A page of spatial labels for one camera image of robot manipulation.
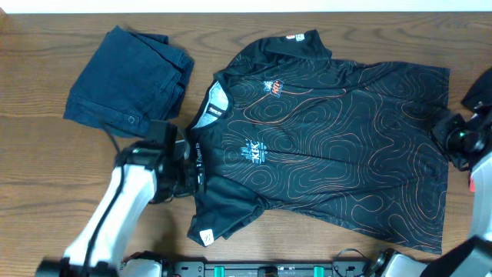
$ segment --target white background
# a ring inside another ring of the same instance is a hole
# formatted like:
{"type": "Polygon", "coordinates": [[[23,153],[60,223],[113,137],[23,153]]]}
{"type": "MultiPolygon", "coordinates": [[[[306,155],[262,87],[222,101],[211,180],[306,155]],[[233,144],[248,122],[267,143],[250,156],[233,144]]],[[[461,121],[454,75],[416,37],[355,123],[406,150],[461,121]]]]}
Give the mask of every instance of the white background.
{"type": "Polygon", "coordinates": [[[492,0],[0,0],[7,13],[475,12],[492,0]]]}

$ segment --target topographic line pattern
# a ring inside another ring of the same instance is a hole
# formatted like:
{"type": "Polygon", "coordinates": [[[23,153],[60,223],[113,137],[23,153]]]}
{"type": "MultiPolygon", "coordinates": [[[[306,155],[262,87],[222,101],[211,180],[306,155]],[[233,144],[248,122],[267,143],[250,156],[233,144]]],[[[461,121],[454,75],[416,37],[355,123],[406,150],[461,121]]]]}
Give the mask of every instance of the topographic line pattern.
{"type": "Polygon", "coordinates": [[[193,132],[209,164],[210,195],[197,196],[197,224],[210,220],[214,202],[243,197],[221,195],[241,186],[261,200],[251,200],[256,209],[244,216],[216,215],[238,217],[216,224],[226,238],[265,209],[285,209],[441,253],[447,161],[427,130],[447,111],[449,71],[282,55],[273,65],[232,74],[251,63],[240,54],[216,75],[231,107],[193,132]],[[274,80],[283,82],[280,97],[264,89],[274,80]],[[266,145],[265,162],[241,154],[250,141],[266,145]]]}

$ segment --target dark clothing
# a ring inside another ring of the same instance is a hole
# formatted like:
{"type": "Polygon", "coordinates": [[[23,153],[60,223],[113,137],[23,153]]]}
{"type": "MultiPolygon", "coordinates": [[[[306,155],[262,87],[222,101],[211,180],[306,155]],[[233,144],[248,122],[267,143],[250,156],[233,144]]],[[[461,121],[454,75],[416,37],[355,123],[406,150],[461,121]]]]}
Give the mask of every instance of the dark clothing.
{"type": "Polygon", "coordinates": [[[70,89],[64,118],[96,128],[101,119],[145,135],[151,119],[178,116],[192,69],[193,61],[168,45],[166,35],[116,26],[70,89]]]}
{"type": "Polygon", "coordinates": [[[188,127],[207,183],[188,237],[228,238],[285,209],[441,254],[447,160],[427,131],[447,113],[448,79],[332,59],[315,30],[253,42],[214,75],[188,127]]]}

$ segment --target red object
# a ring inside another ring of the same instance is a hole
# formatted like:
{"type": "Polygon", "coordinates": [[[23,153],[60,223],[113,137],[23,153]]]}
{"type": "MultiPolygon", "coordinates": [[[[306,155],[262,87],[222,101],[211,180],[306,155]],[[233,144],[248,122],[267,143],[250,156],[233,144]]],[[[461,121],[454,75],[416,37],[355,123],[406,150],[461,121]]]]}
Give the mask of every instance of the red object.
{"type": "Polygon", "coordinates": [[[471,175],[470,175],[470,191],[475,192],[475,182],[474,179],[471,178],[471,175]]]}

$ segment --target wooden surface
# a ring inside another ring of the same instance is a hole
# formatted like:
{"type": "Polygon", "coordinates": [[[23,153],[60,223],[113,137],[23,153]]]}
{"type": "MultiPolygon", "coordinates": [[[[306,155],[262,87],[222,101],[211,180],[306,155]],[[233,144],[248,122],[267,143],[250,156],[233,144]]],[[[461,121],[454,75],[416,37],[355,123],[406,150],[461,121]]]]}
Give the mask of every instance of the wooden surface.
{"type": "MultiPolygon", "coordinates": [[[[334,58],[399,60],[451,69],[450,104],[492,66],[492,14],[313,13],[263,15],[9,15],[0,18],[0,276],[30,276],[44,256],[59,258],[84,228],[108,186],[115,151],[99,130],[62,119],[68,90],[120,25],[170,35],[195,60],[176,122],[198,110],[212,74],[255,39],[317,28],[334,58]]],[[[120,140],[127,145],[131,140],[120,140]]],[[[467,174],[450,169],[443,250],[470,226],[467,174]]],[[[127,253],[154,250],[209,260],[329,260],[356,248],[388,246],[419,259],[435,255],[384,243],[290,212],[259,220],[203,248],[186,238],[193,198],[144,211],[127,253]]]]}

